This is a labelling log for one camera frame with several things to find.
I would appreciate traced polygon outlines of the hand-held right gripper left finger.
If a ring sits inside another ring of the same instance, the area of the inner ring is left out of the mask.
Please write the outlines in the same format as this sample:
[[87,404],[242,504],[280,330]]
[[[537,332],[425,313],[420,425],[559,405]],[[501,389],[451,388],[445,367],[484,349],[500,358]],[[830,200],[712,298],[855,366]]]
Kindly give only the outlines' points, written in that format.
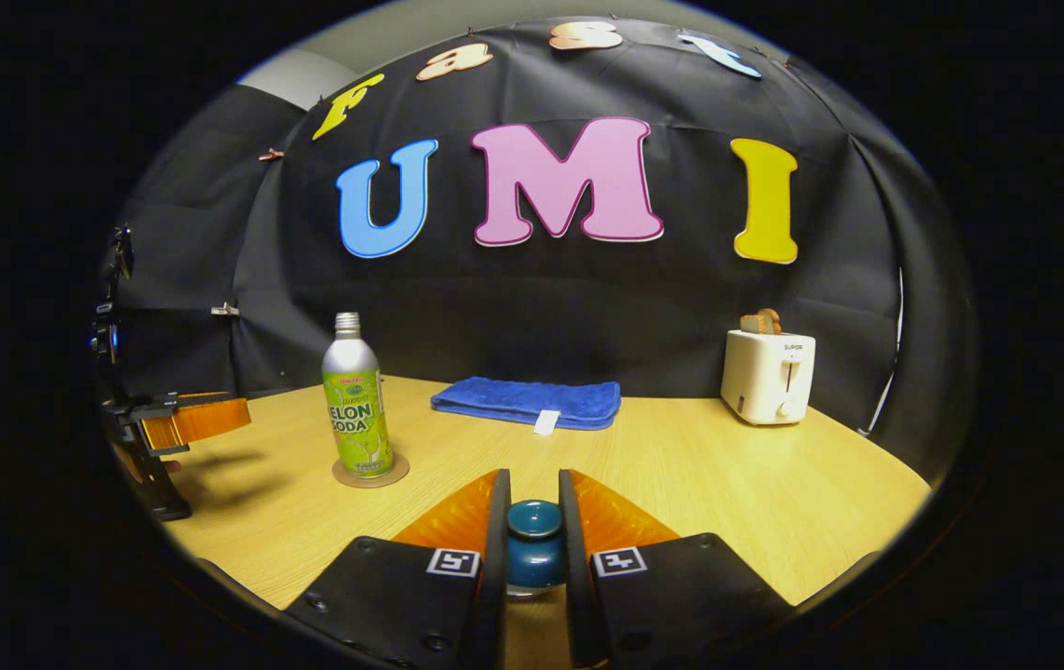
[[293,599],[285,620],[370,669],[505,667],[510,474],[480,502],[480,550],[358,537]]

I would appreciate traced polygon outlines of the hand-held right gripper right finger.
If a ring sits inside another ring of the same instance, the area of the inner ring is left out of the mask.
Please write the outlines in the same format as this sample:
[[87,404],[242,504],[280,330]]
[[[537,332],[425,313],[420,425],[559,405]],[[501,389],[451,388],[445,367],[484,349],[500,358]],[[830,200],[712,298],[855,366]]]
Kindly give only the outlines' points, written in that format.
[[751,667],[791,603],[718,534],[681,537],[594,476],[559,475],[573,669]]

